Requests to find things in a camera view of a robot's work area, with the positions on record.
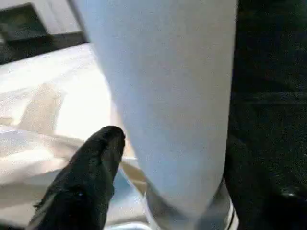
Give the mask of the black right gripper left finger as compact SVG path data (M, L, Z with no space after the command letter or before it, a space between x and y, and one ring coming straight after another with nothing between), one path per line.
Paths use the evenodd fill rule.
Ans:
M125 134L118 126L92 134L35 206L28 229L103 229L124 147Z

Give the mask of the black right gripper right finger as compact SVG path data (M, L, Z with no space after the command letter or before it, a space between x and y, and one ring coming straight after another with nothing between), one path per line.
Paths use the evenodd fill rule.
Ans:
M226 148L225 182L240 230L305 230L307 188L272 157L235 140Z

